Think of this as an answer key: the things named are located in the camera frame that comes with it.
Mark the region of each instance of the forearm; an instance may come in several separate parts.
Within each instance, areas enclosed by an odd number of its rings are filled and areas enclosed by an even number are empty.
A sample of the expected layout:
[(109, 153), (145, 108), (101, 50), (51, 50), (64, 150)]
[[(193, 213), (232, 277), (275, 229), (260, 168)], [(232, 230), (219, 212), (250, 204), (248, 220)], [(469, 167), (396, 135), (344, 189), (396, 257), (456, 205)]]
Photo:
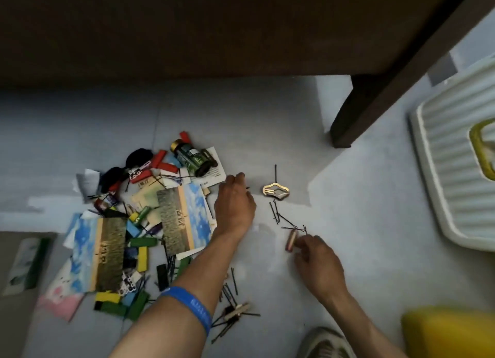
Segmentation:
[(358, 302), (346, 292), (323, 302), (358, 358), (407, 358), (373, 325)]
[[(214, 236), (173, 283), (193, 294), (213, 315), (237, 242)], [(171, 297), (160, 297), (118, 344), (112, 358), (199, 357), (206, 333), (196, 316)]]

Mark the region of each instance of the sneaker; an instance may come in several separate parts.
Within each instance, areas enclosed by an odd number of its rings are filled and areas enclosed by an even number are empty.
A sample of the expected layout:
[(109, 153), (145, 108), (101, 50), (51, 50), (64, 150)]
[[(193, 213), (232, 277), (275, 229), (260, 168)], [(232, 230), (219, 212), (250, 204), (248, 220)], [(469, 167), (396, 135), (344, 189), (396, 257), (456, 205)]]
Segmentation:
[(326, 327), (311, 330), (301, 342), (296, 358), (356, 358), (340, 333)]

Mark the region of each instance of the rubber wristband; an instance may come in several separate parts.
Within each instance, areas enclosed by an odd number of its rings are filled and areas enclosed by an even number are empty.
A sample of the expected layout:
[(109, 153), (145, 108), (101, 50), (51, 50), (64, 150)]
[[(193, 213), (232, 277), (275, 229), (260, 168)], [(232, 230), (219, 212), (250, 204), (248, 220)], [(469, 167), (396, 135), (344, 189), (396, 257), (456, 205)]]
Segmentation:
[(196, 318), (198, 318), (203, 325), (204, 330), (206, 331), (208, 336), (211, 327), (211, 315), (208, 312), (207, 308), (203, 306), (203, 304), (195, 296), (193, 296), (186, 289), (180, 288), (179, 286), (172, 286), (171, 288), (167, 288), (162, 292), (161, 295), (175, 298), (189, 310), (191, 310)]

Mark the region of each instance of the gold lid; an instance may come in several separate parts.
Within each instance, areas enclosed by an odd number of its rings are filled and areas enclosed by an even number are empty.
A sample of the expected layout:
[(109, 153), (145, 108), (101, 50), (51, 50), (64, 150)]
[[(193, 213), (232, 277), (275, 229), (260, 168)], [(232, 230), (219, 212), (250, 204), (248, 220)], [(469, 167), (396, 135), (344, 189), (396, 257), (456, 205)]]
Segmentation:
[(177, 146), (179, 144), (182, 144), (183, 141), (181, 139), (177, 139), (175, 142), (173, 142), (172, 144), (170, 144), (170, 150), (173, 152), (175, 151), (175, 148), (177, 148)]

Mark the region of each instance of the tiled floor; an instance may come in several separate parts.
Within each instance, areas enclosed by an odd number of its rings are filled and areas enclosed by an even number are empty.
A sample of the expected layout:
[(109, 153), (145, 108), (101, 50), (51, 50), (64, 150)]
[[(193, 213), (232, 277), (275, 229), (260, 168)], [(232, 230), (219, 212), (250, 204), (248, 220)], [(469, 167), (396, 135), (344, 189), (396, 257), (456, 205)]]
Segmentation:
[[(400, 316), (412, 307), (495, 310), (493, 255), (439, 235), (421, 182), (406, 111), (431, 92), (428, 79), (341, 151), (323, 132), (348, 84), (311, 77), (191, 80), (1, 96), (9, 111), (0, 122), (0, 230), (63, 232), (70, 213), (83, 208), (72, 191), (74, 173), (123, 164), (134, 148), (166, 148), (185, 129), (200, 146), (216, 147), (227, 172), (244, 171), (254, 192), (278, 164), (279, 181), (291, 188), (280, 212), (334, 247), (351, 291), (394, 342), (402, 345)], [(215, 195), (208, 198), (212, 205)], [(262, 317), (243, 318), (207, 344), (205, 357), (294, 356), (307, 330), (333, 325), (298, 279), (284, 251), (287, 232), (272, 219), (268, 200), (259, 192), (255, 200), (255, 223), (233, 266), (240, 300)], [(68, 254), (59, 242), (42, 289)], [(150, 267), (163, 261), (155, 248)], [(85, 298), (70, 324), (36, 311), (24, 357), (107, 356), (128, 325), (92, 311), (92, 301)]]

